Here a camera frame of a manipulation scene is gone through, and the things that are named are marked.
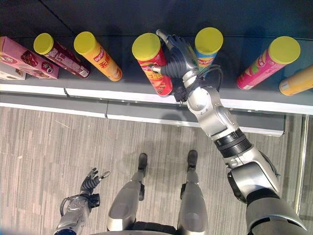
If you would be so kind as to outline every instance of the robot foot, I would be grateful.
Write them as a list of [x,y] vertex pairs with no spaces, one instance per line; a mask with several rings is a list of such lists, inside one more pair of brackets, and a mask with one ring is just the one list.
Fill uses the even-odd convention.
[[198,160],[198,153],[196,150],[190,150],[188,153],[187,163],[188,163],[188,169],[187,172],[190,170],[195,170]]
[[148,165],[147,154],[141,153],[138,158],[138,171],[143,173],[143,177],[146,175],[146,168]]

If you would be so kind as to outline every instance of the humanoid robot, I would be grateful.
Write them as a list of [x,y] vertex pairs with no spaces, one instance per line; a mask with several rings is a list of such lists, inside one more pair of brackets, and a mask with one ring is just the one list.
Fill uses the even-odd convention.
[[[205,75],[212,71],[223,73],[212,65],[199,72],[196,56],[186,41],[161,30],[156,34],[165,42],[171,55],[166,66],[151,66],[154,72],[182,79],[175,98],[186,102],[188,109],[214,142],[230,169],[229,184],[237,199],[247,204],[246,224],[249,235],[307,235],[298,215],[279,197],[277,172],[270,160],[251,144],[240,130],[230,112],[222,106],[219,87],[210,87]],[[187,158],[186,183],[181,187],[178,227],[156,223],[136,222],[138,202],[144,199],[143,178],[147,156],[139,156],[138,171],[116,196],[108,215],[107,232],[98,235],[205,235],[208,218],[204,198],[196,174],[197,152]],[[81,186],[80,194],[67,198],[69,205],[63,214],[66,199],[61,204],[61,221],[54,235],[80,235],[91,209],[99,206],[99,194],[92,194],[102,179],[93,169]]]

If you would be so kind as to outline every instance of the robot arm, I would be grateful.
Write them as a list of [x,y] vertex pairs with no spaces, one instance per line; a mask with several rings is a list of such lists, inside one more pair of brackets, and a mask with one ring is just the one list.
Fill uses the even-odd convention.
[[234,195],[247,203],[248,232],[281,234],[280,227],[284,224],[285,228],[295,229],[286,230],[289,231],[286,234],[306,234],[307,230],[297,214],[278,196],[278,174],[273,164],[248,141],[228,109],[222,106],[217,90],[198,85],[203,72],[199,72],[193,63],[196,56],[190,45],[184,39],[161,30],[156,34],[166,43],[171,59],[166,66],[152,66],[152,70],[183,79],[188,109],[230,168],[227,178]]
[[[103,179],[110,175],[109,171],[100,177],[96,175],[97,173],[96,168],[92,169],[81,185],[80,194],[65,198],[62,201],[60,205],[61,220],[53,235],[81,234],[91,209],[100,205],[99,194],[92,194],[93,190]],[[64,214],[63,208],[66,201],[69,201],[69,204]]]

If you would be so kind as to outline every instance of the gray carpet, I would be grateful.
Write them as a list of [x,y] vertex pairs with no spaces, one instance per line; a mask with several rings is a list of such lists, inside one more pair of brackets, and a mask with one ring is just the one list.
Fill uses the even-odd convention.
[[[115,195],[136,171],[141,152],[148,155],[145,200],[138,221],[176,226],[186,157],[199,153],[197,172],[205,195],[210,233],[246,234],[245,205],[235,199],[228,172],[214,143],[198,128],[107,120],[94,117],[0,108],[0,222],[3,228],[34,235],[51,234],[59,204],[79,187],[96,166],[111,171],[95,192],[101,205],[93,209],[83,234],[106,230]],[[280,138],[248,134],[281,173],[281,195],[293,204],[301,117],[287,118]],[[307,162],[301,217],[313,228],[313,161]]]

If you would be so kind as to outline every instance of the snack box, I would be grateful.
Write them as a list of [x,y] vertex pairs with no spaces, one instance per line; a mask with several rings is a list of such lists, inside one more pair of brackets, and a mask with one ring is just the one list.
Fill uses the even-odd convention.
[[8,37],[0,37],[0,61],[40,79],[58,79],[58,66]]
[[25,80],[26,73],[17,68],[0,63],[0,79],[2,80]]

